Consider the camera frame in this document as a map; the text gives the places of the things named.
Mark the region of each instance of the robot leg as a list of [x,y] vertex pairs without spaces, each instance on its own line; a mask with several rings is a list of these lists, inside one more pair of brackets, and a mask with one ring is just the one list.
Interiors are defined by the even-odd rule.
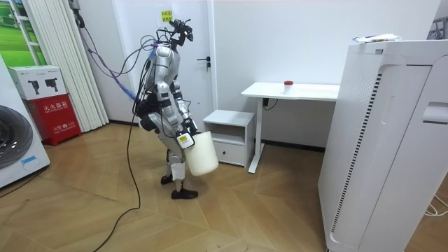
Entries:
[[168,153],[169,167],[171,170],[172,180],[176,184],[176,189],[171,193],[173,200],[179,199],[194,199],[198,196],[197,191],[188,190],[183,187],[183,180],[185,179],[185,162],[182,158],[174,152]]
[[169,153],[170,153],[170,150],[167,149],[167,159],[166,159],[166,162],[167,162],[167,175],[163,176],[160,179],[160,183],[162,185],[166,185],[166,184],[169,184],[169,183],[173,182],[173,174],[171,172],[171,164],[169,163]]
[[159,129],[158,138],[168,148],[167,151],[167,175],[160,180],[161,184],[168,183],[169,179],[176,183],[176,189],[171,194],[173,200],[177,199],[194,199],[198,196],[197,191],[187,190],[183,187],[183,180],[185,178],[185,160],[183,159],[182,148],[175,140],[173,132],[175,130],[167,122],[162,120],[159,113],[149,113],[147,118],[142,118],[140,122],[145,130]]

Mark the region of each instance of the vent grille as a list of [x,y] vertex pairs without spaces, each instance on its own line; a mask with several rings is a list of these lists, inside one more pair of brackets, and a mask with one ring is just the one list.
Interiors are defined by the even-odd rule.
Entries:
[[342,195],[341,195],[341,198],[339,199],[339,204],[337,205],[336,215],[335,215],[335,219],[333,221],[333,225],[331,227],[331,232],[335,231],[337,220],[339,219],[339,214],[341,213],[342,203],[344,202],[345,195],[347,193],[347,189],[349,188],[349,182],[351,179],[351,175],[353,174],[356,158],[358,157],[359,148],[361,147],[361,143],[363,141],[365,128],[367,127],[367,122],[369,121],[370,113],[372,112],[373,103],[375,101],[375,97],[377,96],[379,82],[380,82],[382,76],[383,76],[382,73],[378,73],[377,80],[375,81],[375,85],[373,87],[372,94],[370,95],[369,105],[368,105],[367,111],[365,112],[363,126],[361,127],[361,131],[359,133],[358,142],[356,144],[355,151],[353,153],[353,158],[351,159],[349,174],[347,175],[347,178],[345,180],[344,189],[342,190]]

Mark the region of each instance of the white desk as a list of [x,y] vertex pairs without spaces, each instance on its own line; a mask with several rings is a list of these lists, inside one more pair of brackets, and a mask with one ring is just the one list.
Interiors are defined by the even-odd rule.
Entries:
[[335,102],[339,93],[339,85],[329,84],[294,84],[289,94],[284,94],[283,83],[254,83],[241,94],[246,97],[256,97],[257,102],[257,130],[255,133],[255,156],[249,167],[250,173],[255,173],[261,153],[265,147],[261,143],[261,122],[263,116],[263,98],[312,100]]

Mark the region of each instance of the white cabinet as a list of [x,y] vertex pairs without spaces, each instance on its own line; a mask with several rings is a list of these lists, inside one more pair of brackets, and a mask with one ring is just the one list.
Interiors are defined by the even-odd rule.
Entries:
[[253,113],[216,110],[204,119],[220,162],[248,167],[254,153]]

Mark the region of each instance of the white bucket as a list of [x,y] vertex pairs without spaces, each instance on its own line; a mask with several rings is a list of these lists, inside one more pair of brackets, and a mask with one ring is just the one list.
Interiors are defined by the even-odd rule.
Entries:
[[195,145],[185,149],[185,157],[193,176],[208,174],[218,168],[215,146],[210,132],[193,136]]

